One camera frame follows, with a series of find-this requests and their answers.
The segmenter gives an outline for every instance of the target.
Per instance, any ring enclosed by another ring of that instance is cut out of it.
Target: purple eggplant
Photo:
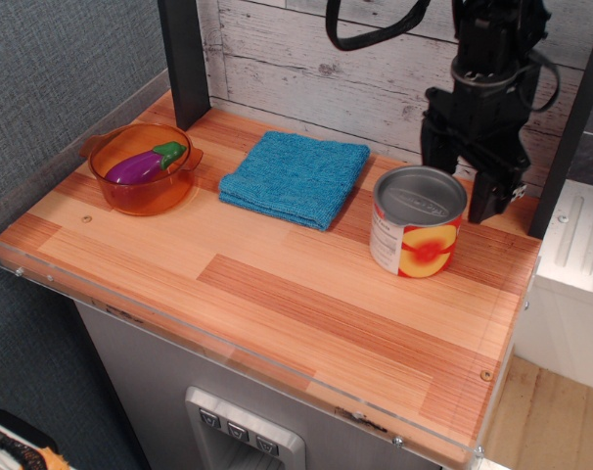
[[[134,155],[116,164],[105,179],[118,184],[138,184],[151,181],[160,171],[167,169],[186,151],[178,142],[157,145],[152,150]]]

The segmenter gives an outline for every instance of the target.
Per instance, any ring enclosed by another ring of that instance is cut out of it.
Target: button
[[[220,418],[209,411],[205,411],[202,408],[199,408],[199,413],[201,414],[201,419],[203,420],[206,425],[211,426],[212,428],[220,429]]]
[[[233,436],[237,440],[243,441],[245,443],[249,441],[249,431],[247,431],[245,428],[228,422],[227,429],[229,430],[229,435]]]
[[[271,455],[279,455],[279,448],[277,445],[261,436],[257,436],[257,448],[266,453],[270,453]]]

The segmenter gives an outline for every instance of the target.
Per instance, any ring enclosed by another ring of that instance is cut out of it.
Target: can lid
[[[441,225],[457,218],[467,203],[464,187],[453,176],[419,165],[385,173],[373,196],[385,219],[398,225]]]

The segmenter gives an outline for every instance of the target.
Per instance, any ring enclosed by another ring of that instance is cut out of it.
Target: wooden tabletop
[[[169,95],[139,121],[174,125]],[[0,258],[462,468],[537,258],[525,236],[536,201],[481,225],[465,216],[445,271],[397,277],[373,261],[369,233],[372,189],[398,161],[372,156],[326,232],[218,201],[220,178],[270,128],[210,111],[188,130],[204,151],[195,187],[155,216],[113,211],[84,165],[0,236]]]

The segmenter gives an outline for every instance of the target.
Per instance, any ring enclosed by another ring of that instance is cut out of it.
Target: gray fabric wall
[[[0,0],[0,199],[165,67],[156,0]],[[76,468],[141,468],[84,333],[66,299],[0,269],[0,408]]]

